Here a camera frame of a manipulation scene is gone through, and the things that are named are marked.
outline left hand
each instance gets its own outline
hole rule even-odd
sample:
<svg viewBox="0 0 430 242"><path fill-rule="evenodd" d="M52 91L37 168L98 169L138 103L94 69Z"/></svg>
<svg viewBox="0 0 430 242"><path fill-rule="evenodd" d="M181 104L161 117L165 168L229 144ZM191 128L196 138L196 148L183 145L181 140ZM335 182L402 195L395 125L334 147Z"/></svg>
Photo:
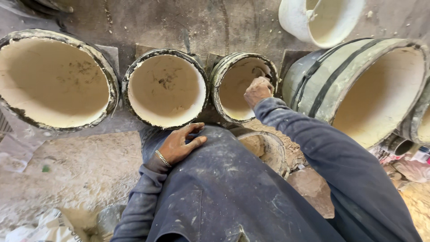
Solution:
<svg viewBox="0 0 430 242"><path fill-rule="evenodd" d="M252 81L243 97L251 109L254 110L255 105L257 105L261 99L271 97L272 92L273 86L268 81L268 78L258 77Z"/></svg>
<svg viewBox="0 0 430 242"><path fill-rule="evenodd" d="M167 163L173 165L187 157L191 151L205 143L208 138L200 136L194 138L191 133L199 133L205 127L205 123L189 124L179 130L173 131L158 149Z"/></svg>

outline silver chain bracelet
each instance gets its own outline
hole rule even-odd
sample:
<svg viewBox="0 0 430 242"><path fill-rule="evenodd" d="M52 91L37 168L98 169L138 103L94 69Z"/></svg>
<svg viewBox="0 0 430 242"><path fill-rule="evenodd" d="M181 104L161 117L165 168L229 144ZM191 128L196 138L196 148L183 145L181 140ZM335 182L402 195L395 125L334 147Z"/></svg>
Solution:
<svg viewBox="0 0 430 242"><path fill-rule="evenodd" d="M156 150L155 153L157 153L158 157L160 157L160 159L163 161L163 163L167 166L167 167L172 167L169 163L167 163L166 159L164 158L164 156L160 153L160 151Z"/></svg>

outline cylindrical mold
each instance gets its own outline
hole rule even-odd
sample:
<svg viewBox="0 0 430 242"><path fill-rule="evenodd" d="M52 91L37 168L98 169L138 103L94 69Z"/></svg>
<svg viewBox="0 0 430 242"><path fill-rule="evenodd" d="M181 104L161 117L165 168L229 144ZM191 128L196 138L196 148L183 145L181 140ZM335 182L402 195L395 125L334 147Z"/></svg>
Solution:
<svg viewBox="0 0 430 242"><path fill-rule="evenodd" d="M269 132L254 131L245 127L236 127L230 129L230 132L248 150L257 155L280 176L287 179L290 168L286 163L284 143L278 136Z"/></svg>
<svg viewBox="0 0 430 242"><path fill-rule="evenodd" d="M283 98L368 149L387 138L425 85L428 48L419 40L353 40L313 52L284 78Z"/></svg>
<svg viewBox="0 0 430 242"><path fill-rule="evenodd" d="M301 41L329 49L354 29L365 0L282 0L279 23Z"/></svg>
<svg viewBox="0 0 430 242"><path fill-rule="evenodd" d="M381 149L396 156L406 154L412 146L414 146L414 142L402 138L394 133L381 142Z"/></svg>
<svg viewBox="0 0 430 242"><path fill-rule="evenodd" d="M191 123L209 98L208 78L190 55L174 49L146 52L122 82L129 111L144 123L177 129Z"/></svg>
<svg viewBox="0 0 430 242"><path fill-rule="evenodd" d="M41 29L0 40L0 102L42 129L74 132L98 125L115 108L118 80L94 45Z"/></svg>
<svg viewBox="0 0 430 242"><path fill-rule="evenodd" d="M398 134L417 144L430 146L430 76L423 93L398 128Z"/></svg>
<svg viewBox="0 0 430 242"><path fill-rule="evenodd" d="M228 122L241 124L255 118L253 110L243 98L255 78L252 73L255 67L260 68L276 87L278 74L275 65L266 57L254 53L237 52L225 56L210 74L213 103Z"/></svg>

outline hand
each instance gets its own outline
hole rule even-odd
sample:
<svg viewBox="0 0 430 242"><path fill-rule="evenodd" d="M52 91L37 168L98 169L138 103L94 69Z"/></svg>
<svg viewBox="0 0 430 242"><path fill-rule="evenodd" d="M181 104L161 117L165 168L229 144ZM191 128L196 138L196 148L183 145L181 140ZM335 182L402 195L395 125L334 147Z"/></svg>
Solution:
<svg viewBox="0 0 430 242"><path fill-rule="evenodd" d="M273 86L270 84L268 78L258 77L252 81L243 96L248 105L254 110L255 105L257 105L261 99L271 97L272 93Z"/></svg>
<svg viewBox="0 0 430 242"><path fill-rule="evenodd" d="M205 143L208 138L200 136L194 138L191 133L199 133L205 127L205 123L189 124L179 130L173 131L158 149L167 163L173 165L187 157L191 151Z"/></svg>

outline sleeve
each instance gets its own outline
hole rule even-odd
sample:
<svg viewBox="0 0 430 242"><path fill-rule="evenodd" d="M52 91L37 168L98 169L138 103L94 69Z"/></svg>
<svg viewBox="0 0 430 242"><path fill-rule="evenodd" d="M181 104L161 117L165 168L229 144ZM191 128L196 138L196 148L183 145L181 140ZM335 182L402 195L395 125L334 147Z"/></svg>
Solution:
<svg viewBox="0 0 430 242"><path fill-rule="evenodd" d="M327 181L335 207L329 222L346 241L422 241L379 161L357 142L292 111L278 98L261 100L254 113L299 144L309 164Z"/></svg>
<svg viewBox="0 0 430 242"><path fill-rule="evenodd" d="M111 242L144 242L154 220L158 195L166 180L167 167L153 155L139 168L140 179L130 191L129 202Z"/></svg>

